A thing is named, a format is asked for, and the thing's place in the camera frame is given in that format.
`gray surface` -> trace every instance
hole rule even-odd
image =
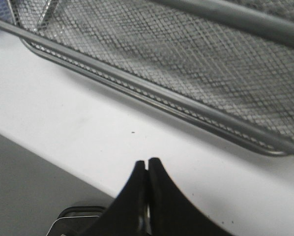
[[[45,236],[65,208],[112,200],[0,135],[0,236]]]

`black plastic object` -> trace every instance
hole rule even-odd
[[[67,217],[98,212],[98,207],[63,211],[48,236],[148,236],[147,207],[153,236],[230,236],[194,207],[170,179],[160,159],[136,162],[132,175],[112,205],[97,219]]]
[[[112,205],[80,236],[146,235],[146,171],[143,161],[136,162],[127,184]]]
[[[77,236],[102,215],[105,208],[100,206],[70,207],[61,212],[47,236]]]
[[[230,236],[182,194],[158,158],[149,160],[150,224],[153,236]]]
[[[73,206],[62,211],[58,219],[76,216],[101,216],[104,211],[105,208],[101,206]]]

